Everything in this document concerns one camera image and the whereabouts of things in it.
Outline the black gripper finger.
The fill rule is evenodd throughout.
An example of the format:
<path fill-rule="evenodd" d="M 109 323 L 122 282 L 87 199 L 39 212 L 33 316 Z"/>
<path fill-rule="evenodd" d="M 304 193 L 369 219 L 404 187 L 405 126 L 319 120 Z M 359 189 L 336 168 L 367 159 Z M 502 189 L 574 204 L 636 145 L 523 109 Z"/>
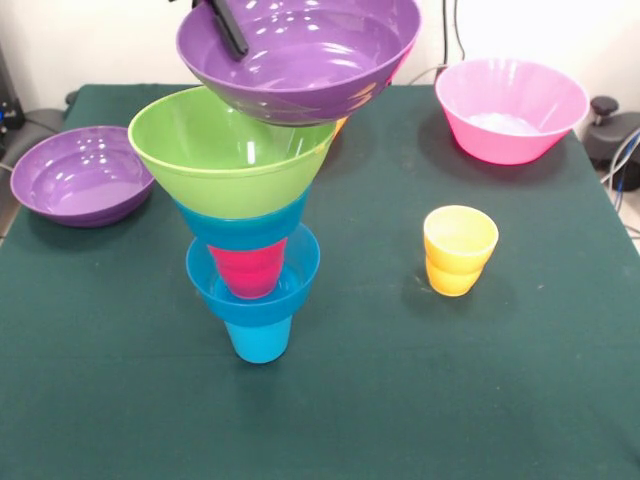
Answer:
<path fill-rule="evenodd" d="M 208 4 L 230 57 L 241 61 L 248 54 L 249 45 L 229 5 L 224 0 L 209 0 Z"/>

